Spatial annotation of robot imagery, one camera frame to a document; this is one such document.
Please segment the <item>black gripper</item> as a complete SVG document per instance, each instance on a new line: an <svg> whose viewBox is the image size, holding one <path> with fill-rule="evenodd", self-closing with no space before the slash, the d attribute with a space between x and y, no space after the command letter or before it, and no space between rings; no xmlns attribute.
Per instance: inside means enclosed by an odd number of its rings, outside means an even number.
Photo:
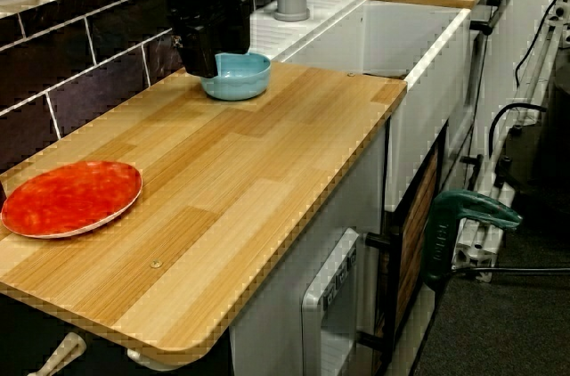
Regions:
<svg viewBox="0 0 570 376"><path fill-rule="evenodd" d="M167 0L167 6L173 38L182 40L187 73L201 78L217 76L215 36L222 53L245 54L249 50L251 0Z"/></svg>

